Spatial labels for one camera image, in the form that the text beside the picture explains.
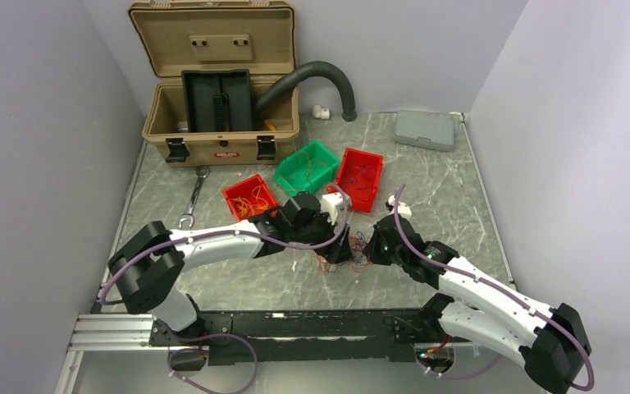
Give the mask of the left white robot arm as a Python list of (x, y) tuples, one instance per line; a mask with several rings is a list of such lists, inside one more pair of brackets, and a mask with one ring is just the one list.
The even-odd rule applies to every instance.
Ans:
[(351, 201), (335, 192), (318, 198), (299, 192), (283, 205), (223, 227), (170, 230), (159, 221), (138, 231), (109, 260), (112, 275), (100, 291), (100, 304), (117, 289), (129, 314), (151, 314), (181, 344), (195, 343), (205, 331), (196, 302), (176, 288), (185, 271), (232, 259), (259, 259), (286, 249), (311, 250), (328, 263), (349, 252), (347, 215)]

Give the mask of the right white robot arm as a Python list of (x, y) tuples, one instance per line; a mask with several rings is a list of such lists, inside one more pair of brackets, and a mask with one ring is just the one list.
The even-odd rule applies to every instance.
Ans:
[(475, 342), (521, 366), (549, 393), (576, 388), (581, 370), (592, 371), (591, 344), (574, 307), (552, 307), (498, 282), (448, 245), (423, 240), (406, 218), (391, 214), (374, 224), (363, 253), (436, 290), (418, 314), (426, 339)]

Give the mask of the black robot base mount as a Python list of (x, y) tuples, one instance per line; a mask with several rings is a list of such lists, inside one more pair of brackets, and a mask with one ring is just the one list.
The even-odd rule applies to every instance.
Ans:
[(286, 311), (205, 311), (203, 334), (173, 337), (153, 323), (152, 347), (200, 344), (208, 365), (281, 361), (384, 359), (412, 362), (446, 341), (437, 323), (426, 323), (418, 309), (328, 309)]

